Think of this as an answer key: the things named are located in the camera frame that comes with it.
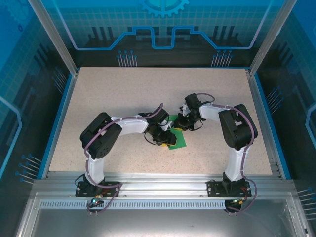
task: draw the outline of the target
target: blue printed backdrop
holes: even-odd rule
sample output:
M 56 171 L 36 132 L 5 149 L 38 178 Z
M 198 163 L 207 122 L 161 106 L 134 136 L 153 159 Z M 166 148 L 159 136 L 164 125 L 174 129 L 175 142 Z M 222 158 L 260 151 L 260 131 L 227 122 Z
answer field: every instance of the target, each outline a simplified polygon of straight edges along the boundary
M 69 71 L 27 0 L 0 0 L 0 32 L 0 190 L 5 194 L 0 195 L 0 212 L 9 214 L 9 218 L 0 215 L 0 233 L 11 237 L 36 177 Z M 8 205 L 8 198 L 14 205 Z
M 258 71 L 298 190 L 316 189 L 315 27 L 316 1 L 298 0 Z
M 78 66 L 136 66 L 132 50 L 138 66 L 245 67 L 283 0 L 43 3 Z

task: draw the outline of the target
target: green block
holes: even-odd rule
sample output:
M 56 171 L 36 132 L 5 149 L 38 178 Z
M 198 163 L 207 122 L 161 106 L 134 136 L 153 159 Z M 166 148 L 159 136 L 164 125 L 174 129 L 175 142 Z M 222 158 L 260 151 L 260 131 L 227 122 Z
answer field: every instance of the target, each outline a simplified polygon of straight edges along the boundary
M 169 117 L 169 121 L 175 121 L 177 119 L 178 115 L 170 115 Z M 186 141 L 184 140 L 184 136 L 183 136 L 183 132 L 182 131 L 178 131 L 175 129 L 171 129 L 170 130 L 174 135 L 176 135 L 177 138 L 177 143 L 175 146 L 169 146 L 169 150 L 174 150 L 177 148 L 181 148 L 181 147 L 186 147 Z

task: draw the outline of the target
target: gear graphic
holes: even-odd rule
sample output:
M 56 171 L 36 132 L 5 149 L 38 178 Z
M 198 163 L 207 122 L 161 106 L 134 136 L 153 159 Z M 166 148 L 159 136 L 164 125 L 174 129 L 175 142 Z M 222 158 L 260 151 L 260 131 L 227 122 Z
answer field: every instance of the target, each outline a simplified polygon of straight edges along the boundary
M 178 14 L 179 10 L 184 9 L 185 4 L 189 4 L 188 0 L 140 0 L 143 10 L 148 11 L 148 14 L 154 14 L 155 17 L 162 18 L 172 14 Z
M 30 5 L 27 0 L 2 0 L 13 19 L 22 24 L 30 15 Z

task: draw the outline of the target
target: beige work surface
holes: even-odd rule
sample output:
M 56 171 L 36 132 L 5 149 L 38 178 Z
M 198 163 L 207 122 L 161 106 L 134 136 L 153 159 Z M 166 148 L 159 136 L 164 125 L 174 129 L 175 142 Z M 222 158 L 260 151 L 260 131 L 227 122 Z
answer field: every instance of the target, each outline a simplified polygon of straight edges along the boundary
M 187 95 L 198 92 L 214 95 L 217 104 L 247 107 L 259 135 L 249 151 L 245 173 L 272 174 L 245 70 L 197 68 L 81 68 L 49 170 L 84 171 L 79 137 L 99 113 L 134 116 L 152 112 L 163 102 L 163 108 L 173 115 Z M 207 96 L 199 98 L 210 100 Z M 147 143 L 143 134 L 121 136 L 106 156 L 104 170 L 168 174 L 225 171 L 229 147 L 219 123 L 207 120 L 202 129 L 186 131 L 184 137 L 187 146 L 170 151 Z

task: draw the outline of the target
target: blue frame edge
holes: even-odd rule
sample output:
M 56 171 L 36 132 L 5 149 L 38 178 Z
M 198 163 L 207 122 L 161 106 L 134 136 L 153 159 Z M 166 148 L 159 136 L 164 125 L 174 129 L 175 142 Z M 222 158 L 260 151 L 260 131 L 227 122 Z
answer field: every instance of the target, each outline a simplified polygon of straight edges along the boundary
M 265 109 L 265 112 L 266 112 L 266 115 L 267 115 L 267 118 L 268 118 L 268 122 L 269 122 L 269 125 L 270 125 L 270 128 L 271 128 L 271 131 L 272 131 L 272 135 L 273 135 L 275 144 L 276 144 L 276 149 L 277 149 L 278 155 L 280 157 L 280 161 L 281 161 L 280 165 L 282 166 L 285 178 L 286 179 L 292 179 L 291 175 L 290 175 L 290 171 L 288 170 L 288 167 L 287 167 L 287 164 L 286 164 L 286 160 L 285 160 L 284 153 L 283 153 L 283 150 L 282 150 L 282 147 L 281 147 L 281 143 L 280 143 L 280 141 L 278 139 L 278 136 L 277 136 L 276 127 L 275 127 L 275 125 L 273 123 L 272 116 L 271 116 L 271 113 L 269 111 L 269 107 L 268 107 L 268 104 L 267 104 L 267 101 L 266 101 L 266 97 L 265 97 L 265 95 L 263 93 L 263 89 L 262 89 L 261 83 L 259 81 L 258 74 L 255 73 L 254 77 L 255 77 L 256 83 L 258 85 L 260 97 L 261 97 L 261 100 L 263 102 L 263 106 L 264 106 L 264 109 Z
M 47 175 L 48 168 L 51 162 L 51 159 L 53 157 L 55 147 L 58 141 L 58 137 L 61 131 L 61 127 L 63 125 L 66 112 L 68 109 L 68 105 L 70 102 L 71 95 L 73 93 L 75 84 L 76 84 L 77 77 L 74 77 L 72 74 L 69 74 L 66 87 L 64 90 L 64 94 L 61 98 L 60 105 L 57 111 L 57 115 L 55 118 L 55 122 L 52 128 L 52 131 L 49 136 L 49 140 L 46 146 L 46 150 L 43 156 L 43 160 L 41 162 L 41 165 L 39 167 L 39 173 L 37 176 L 37 179 L 44 179 Z

